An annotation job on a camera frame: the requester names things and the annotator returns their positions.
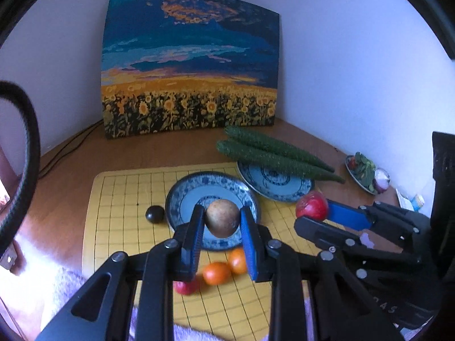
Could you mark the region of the small dark red apple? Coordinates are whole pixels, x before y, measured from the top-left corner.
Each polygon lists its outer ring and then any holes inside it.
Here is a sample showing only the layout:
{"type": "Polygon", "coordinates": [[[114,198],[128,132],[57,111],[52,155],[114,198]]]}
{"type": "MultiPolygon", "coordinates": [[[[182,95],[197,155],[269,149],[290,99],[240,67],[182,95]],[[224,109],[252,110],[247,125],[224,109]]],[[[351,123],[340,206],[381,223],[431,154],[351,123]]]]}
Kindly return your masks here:
{"type": "Polygon", "coordinates": [[[200,288],[199,279],[195,277],[189,282],[185,281],[173,281],[173,290],[182,295],[189,296],[197,292],[200,288]]]}

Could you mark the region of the green cucumber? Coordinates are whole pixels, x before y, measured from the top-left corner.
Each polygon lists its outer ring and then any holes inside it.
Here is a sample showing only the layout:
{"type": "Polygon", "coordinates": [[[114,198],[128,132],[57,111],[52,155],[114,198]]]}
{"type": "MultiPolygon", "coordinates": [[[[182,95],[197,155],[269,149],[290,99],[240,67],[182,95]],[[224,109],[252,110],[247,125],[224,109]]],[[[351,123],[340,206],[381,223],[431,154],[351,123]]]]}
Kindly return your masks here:
{"type": "Polygon", "coordinates": [[[310,152],[299,149],[298,147],[287,142],[274,139],[264,133],[238,126],[227,126],[224,129],[224,132],[228,137],[243,145],[252,146],[256,149],[270,152],[274,155],[284,156],[302,163],[307,163],[328,172],[335,171],[333,167],[323,162],[315,155],[312,155],[310,152]]]}
{"type": "Polygon", "coordinates": [[[266,169],[272,169],[276,172],[297,176],[302,179],[333,181],[341,184],[346,182],[341,176],[326,171],[323,168],[265,152],[230,139],[217,141],[216,148],[218,152],[235,161],[258,165],[266,169]]]}

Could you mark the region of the salad dish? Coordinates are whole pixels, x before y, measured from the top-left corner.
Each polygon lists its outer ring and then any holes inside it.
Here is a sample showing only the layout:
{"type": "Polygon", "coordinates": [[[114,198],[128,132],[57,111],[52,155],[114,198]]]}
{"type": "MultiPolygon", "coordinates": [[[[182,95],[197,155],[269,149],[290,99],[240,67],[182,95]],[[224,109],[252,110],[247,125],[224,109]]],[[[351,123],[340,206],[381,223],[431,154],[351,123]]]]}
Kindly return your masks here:
{"type": "Polygon", "coordinates": [[[390,174],[376,166],[361,152],[348,155],[345,159],[345,166],[355,182],[371,195],[382,194],[390,187],[390,174]]]}

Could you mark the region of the blue white plate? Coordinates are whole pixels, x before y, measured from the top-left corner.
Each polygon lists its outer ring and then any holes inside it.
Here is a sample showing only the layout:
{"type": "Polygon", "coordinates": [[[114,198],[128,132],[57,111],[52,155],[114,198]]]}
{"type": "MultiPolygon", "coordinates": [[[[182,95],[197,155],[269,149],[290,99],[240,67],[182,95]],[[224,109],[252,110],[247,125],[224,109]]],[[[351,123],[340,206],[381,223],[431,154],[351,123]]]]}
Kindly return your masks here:
{"type": "Polygon", "coordinates": [[[254,193],[240,179],[221,172],[195,172],[177,181],[166,198],[165,211],[172,228],[188,223],[194,206],[205,208],[202,248],[208,251],[227,251],[241,244],[240,224],[232,236],[215,237],[205,224],[206,209],[217,199],[227,199],[241,210],[248,206],[254,220],[261,220],[261,209],[254,193]]]}
{"type": "Polygon", "coordinates": [[[255,192],[276,202],[297,202],[314,188],[311,179],[302,179],[250,163],[237,162],[237,170],[255,192]]]}

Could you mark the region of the blue white plate left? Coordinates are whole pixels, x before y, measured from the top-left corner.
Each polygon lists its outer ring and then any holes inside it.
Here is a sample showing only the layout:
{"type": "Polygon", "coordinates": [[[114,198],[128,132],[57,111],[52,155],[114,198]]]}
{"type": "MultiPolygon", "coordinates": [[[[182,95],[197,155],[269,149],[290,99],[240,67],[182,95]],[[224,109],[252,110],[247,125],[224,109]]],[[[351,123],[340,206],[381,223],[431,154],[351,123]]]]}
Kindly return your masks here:
{"type": "Polygon", "coordinates": [[[208,251],[227,251],[241,244],[240,224],[232,236],[215,237],[205,224],[206,209],[217,199],[227,199],[241,210],[248,206],[254,220],[261,220],[261,209],[254,193],[240,179],[221,172],[195,172],[177,181],[166,198],[165,211],[172,228],[188,223],[194,206],[205,208],[202,248],[208,251]]]}

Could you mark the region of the blue white plate right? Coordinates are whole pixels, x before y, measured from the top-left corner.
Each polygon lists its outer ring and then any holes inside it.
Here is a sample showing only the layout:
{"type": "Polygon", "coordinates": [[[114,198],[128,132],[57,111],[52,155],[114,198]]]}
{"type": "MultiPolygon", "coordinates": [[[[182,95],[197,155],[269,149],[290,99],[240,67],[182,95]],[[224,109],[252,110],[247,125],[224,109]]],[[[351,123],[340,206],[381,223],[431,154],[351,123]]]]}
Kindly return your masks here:
{"type": "Polygon", "coordinates": [[[237,162],[237,170],[255,192],[276,202],[297,202],[314,188],[311,179],[302,179],[250,163],[237,162]]]}

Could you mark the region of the dark plum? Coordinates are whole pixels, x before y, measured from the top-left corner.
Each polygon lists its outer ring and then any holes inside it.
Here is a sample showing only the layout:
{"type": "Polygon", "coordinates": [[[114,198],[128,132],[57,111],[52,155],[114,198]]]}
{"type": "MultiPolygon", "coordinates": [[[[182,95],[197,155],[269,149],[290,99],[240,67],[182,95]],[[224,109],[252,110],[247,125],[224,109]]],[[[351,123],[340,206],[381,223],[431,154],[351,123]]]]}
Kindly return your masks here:
{"type": "Polygon", "coordinates": [[[145,218],[149,223],[158,224],[164,220],[165,210],[160,205],[151,205],[147,208],[145,218]]]}

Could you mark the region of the large orange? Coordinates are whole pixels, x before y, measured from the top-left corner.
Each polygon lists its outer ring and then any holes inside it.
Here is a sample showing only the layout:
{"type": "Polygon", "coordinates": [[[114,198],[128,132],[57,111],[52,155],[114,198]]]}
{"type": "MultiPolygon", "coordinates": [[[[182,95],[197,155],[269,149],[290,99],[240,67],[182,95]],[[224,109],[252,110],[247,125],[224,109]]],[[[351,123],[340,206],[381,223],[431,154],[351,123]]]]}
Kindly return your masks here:
{"type": "Polygon", "coordinates": [[[242,248],[236,248],[230,251],[227,262],[232,273],[236,275],[245,274],[248,271],[245,252],[242,248]]]}

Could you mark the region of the sunflower field painting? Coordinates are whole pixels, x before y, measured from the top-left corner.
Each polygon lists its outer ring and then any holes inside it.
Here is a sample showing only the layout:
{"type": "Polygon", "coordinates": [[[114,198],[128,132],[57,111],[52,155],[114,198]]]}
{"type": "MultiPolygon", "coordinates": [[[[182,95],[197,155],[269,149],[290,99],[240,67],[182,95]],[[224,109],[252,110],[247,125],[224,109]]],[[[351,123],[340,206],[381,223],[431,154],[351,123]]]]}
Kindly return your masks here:
{"type": "Polygon", "coordinates": [[[270,126],[280,16],[242,0],[109,0],[101,52],[106,137],[270,126]]]}

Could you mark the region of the rear green cucumber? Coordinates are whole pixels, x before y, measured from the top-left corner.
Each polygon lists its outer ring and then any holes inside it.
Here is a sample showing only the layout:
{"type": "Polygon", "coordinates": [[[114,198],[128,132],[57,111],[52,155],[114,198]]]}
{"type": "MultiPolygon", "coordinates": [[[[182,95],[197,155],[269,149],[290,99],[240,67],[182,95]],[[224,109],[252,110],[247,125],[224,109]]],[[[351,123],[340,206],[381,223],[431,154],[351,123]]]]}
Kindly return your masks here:
{"type": "Polygon", "coordinates": [[[256,149],[270,152],[274,155],[284,156],[302,163],[307,163],[328,172],[335,171],[333,167],[323,162],[315,155],[312,155],[310,152],[299,149],[298,147],[287,142],[274,139],[264,133],[238,126],[227,126],[224,129],[224,132],[228,137],[243,145],[252,146],[256,149]]]}

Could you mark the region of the tan round fruit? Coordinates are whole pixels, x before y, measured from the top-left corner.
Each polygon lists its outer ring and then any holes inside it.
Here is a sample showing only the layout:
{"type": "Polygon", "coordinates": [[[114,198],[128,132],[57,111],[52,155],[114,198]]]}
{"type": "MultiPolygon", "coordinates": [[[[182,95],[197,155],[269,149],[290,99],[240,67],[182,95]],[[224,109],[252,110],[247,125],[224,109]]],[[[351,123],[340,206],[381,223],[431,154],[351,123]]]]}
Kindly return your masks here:
{"type": "Polygon", "coordinates": [[[205,224],[215,237],[227,238],[240,224],[240,210],[230,200],[214,200],[206,209],[205,224]]]}

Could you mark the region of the yellow go board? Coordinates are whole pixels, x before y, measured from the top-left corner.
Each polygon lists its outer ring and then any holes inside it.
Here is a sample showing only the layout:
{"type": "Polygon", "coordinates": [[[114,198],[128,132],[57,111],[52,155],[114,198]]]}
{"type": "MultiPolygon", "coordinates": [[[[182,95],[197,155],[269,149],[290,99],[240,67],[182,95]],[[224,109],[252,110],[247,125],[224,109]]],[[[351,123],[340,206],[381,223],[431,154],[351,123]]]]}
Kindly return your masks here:
{"type": "MultiPolygon", "coordinates": [[[[168,223],[146,221],[150,204],[163,205],[170,187],[190,172],[217,171],[237,176],[234,163],[185,165],[103,172],[93,182],[82,245],[82,274],[91,276],[117,251],[148,252],[170,239],[168,223]]],[[[220,286],[201,286],[189,296],[173,296],[176,324],[224,340],[262,340],[268,333],[271,285],[249,275],[232,276],[220,286]]]]}

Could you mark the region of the front green cucumber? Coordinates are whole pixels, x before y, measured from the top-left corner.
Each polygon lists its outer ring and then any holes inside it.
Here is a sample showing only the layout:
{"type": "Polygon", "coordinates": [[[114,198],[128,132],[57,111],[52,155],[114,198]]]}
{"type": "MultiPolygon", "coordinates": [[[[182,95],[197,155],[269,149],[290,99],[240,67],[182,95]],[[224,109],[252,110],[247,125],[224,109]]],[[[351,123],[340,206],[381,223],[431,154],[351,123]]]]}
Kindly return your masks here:
{"type": "Polygon", "coordinates": [[[297,176],[302,179],[333,181],[341,184],[346,182],[341,176],[326,171],[323,168],[265,152],[230,139],[217,141],[216,148],[218,152],[235,161],[258,165],[266,169],[272,169],[276,172],[297,176]]]}

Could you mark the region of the pink fluffy towel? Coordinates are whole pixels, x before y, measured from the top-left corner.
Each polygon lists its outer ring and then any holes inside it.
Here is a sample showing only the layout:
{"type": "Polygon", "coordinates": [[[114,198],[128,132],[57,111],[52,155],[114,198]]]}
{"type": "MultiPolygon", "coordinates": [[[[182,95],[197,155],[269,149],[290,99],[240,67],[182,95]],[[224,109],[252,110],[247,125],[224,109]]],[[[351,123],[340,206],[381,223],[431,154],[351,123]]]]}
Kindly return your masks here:
{"type": "MultiPolygon", "coordinates": [[[[53,281],[52,304],[47,305],[42,314],[41,327],[44,328],[54,316],[63,308],[70,298],[82,287],[86,279],[65,267],[60,267],[53,281]]],[[[182,327],[175,324],[173,326],[173,337],[179,341],[208,341],[220,340],[220,338],[202,331],[197,331],[189,327],[182,327]]]]}

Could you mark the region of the smaller orange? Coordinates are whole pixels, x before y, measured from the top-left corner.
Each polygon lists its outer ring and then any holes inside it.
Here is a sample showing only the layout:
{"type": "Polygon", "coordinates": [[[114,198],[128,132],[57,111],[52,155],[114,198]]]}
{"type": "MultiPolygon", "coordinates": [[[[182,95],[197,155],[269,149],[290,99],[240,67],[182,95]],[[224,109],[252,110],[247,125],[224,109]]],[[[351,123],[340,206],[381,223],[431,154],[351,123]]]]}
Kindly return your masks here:
{"type": "Polygon", "coordinates": [[[218,286],[231,278],[231,269],[227,263],[210,263],[204,268],[202,276],[209,286],[218,286]]]}

